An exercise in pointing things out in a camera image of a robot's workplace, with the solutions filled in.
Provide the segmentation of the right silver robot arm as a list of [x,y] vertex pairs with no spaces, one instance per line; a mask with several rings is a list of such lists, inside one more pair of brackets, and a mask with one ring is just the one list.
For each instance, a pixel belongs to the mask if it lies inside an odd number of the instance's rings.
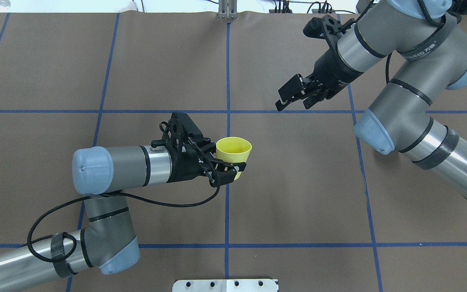
[[427,114],[444,90],[467,86],[467,33],[451,7],[450,0],[381,0],[345,23],[330,15],[312,18],[304,35],[326,40],[329,48],[310,75],[297,74],[278,90],[276,109],[298,100],[309,109],[331,99],[397,52],[404,65],[364,111],[354,133],[382,155],[403,153],[467,200],[467,141]]

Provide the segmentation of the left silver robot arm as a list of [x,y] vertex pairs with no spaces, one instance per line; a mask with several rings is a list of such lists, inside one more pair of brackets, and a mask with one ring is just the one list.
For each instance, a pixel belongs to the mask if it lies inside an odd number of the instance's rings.
[[72,277],[92,267],[103,274],[122,272],[140,259],[126,189],[208,177],[217,190],[245,169],[251,148],[232,154],[200,131],[163,130],[149,146],[83,148],[73,155],[73,182],[85,201],[89,227],[33,239],[0,255],[0,292],[26,290]]

